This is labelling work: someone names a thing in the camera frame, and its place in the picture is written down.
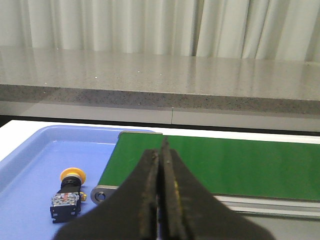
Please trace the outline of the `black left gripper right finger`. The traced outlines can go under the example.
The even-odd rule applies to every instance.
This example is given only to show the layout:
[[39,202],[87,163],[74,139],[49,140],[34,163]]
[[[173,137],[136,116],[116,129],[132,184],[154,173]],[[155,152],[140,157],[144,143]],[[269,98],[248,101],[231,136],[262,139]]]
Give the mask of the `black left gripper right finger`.
[[229,209],[195,178],[167,137],[159,153],[160,235],[164,240],[272,240],[264,227]]

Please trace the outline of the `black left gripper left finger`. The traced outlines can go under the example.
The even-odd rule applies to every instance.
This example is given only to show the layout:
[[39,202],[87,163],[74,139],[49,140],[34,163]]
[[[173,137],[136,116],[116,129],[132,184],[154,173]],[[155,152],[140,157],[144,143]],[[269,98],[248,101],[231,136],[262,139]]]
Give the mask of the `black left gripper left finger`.
[[54,239],[157,239],[158,167],[158,151],[145,150],[134,170],[111,196],[61,227]]

